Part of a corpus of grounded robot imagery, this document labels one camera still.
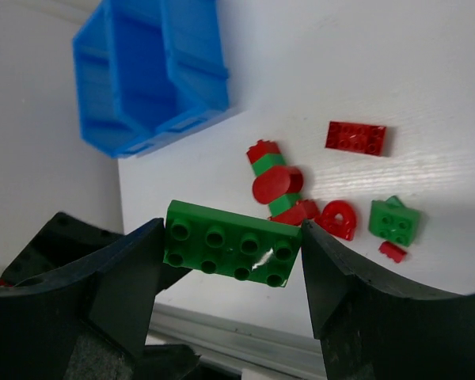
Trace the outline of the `red lego brick under tower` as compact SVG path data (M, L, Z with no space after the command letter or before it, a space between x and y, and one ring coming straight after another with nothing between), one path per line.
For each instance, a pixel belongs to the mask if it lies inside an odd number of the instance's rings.
M300 226L305 219L314 219L320 213L321 211L315 201L305 199L297 201L290 209L268 219L291 226Z

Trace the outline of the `red half-round lego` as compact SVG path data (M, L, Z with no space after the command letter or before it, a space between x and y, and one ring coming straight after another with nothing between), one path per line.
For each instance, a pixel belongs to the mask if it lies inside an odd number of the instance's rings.
M352 241L357 229L357 214L353 206L341 199L327 203L314 221L329 234Z

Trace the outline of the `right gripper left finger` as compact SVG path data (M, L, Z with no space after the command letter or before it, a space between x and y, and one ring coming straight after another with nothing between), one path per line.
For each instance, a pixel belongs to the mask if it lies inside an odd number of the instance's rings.
M156 295L186 275L163 261L163 220L121 241L122 280L0 288L0 379L182 379L199 366L188 345L146 343Z

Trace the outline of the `small red lego piece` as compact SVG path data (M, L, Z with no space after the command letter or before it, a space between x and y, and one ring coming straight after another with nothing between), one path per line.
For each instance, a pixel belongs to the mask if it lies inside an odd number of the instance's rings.
M390 241L384 241L379 247L379 252L397 264L401 263L408 254L402 248L391 243Z

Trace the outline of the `aluminium rail frame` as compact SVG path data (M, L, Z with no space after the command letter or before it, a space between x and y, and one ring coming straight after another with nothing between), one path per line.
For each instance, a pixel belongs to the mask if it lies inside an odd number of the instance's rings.
M150 331L296 378L327 378L313 338L162 304L154 306Z

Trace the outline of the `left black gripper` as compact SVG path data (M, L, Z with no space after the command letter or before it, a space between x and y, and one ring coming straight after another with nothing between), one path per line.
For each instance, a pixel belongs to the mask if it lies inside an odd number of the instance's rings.
M59 212L5 269L0 288L32 286L36 279L61 287L122 280L122 238Z

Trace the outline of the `green 2x4 lego plate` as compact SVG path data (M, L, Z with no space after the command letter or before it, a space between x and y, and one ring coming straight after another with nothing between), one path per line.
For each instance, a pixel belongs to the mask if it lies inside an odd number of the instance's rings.
M166 264L270 287L286 286L302 245L297 226L179 200L165 233Z

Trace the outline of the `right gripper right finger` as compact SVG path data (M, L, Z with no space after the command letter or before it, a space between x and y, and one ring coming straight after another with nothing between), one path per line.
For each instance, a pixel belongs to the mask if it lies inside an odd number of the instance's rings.
M392 272L302 224L314 337L330 379L475 379L475 294Z

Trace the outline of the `red green stacked lego tower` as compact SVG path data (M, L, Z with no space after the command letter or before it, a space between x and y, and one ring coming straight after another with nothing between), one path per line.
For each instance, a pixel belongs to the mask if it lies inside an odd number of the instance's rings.
M258 140L246 154L255 175L253 197L268 206L272 217L290 210L302 199L302 171L286 163L276 142Z

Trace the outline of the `green 2x2 lego brick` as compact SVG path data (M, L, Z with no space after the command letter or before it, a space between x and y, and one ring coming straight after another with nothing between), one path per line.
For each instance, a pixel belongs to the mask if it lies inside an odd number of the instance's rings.
M415 240L421 213L406 207L397 196L374 199L370 204L368 230L378 238L409 247Z

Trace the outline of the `blue two-compartment bin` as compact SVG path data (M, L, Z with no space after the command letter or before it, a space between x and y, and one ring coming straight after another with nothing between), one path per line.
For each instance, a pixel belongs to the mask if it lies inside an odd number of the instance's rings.
M81 136L111 158L160 149L230 107L214 1L103 1L72 46Z

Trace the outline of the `red 2x4 lego brick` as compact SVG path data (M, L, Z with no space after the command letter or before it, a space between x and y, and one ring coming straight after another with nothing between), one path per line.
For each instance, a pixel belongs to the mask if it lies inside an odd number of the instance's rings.
M325 147L357 154L381 156L386 132L386 126L330 121Z

